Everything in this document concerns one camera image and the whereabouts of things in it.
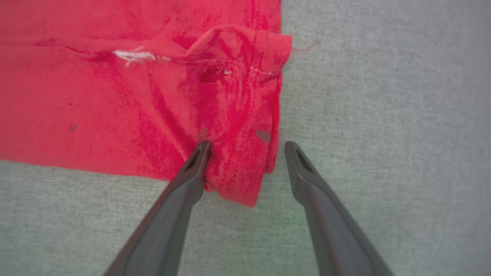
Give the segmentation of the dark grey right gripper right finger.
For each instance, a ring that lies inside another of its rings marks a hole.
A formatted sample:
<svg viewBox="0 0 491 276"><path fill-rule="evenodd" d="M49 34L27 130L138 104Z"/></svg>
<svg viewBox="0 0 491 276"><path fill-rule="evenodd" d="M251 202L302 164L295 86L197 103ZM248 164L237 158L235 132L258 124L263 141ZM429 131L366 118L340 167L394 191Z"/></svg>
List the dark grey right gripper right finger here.
<svg viewBox="0 0 491 276"><path fill-rule="evenodd" d="M285 143L293 196L303 206L321 276L392 276L366 237L307 155Z"/></svg>

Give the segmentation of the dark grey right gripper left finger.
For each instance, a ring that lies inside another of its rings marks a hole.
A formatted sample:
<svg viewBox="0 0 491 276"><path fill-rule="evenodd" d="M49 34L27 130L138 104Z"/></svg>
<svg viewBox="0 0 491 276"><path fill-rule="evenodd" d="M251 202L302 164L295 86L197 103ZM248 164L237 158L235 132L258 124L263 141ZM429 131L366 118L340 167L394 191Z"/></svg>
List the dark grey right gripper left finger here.
<svg viewBox="0 0 491 276"><path fill-rule="evenodd" d="M161 193L106 276L177 275L193 206L205 189L211 143L203 141Z"/></svg>

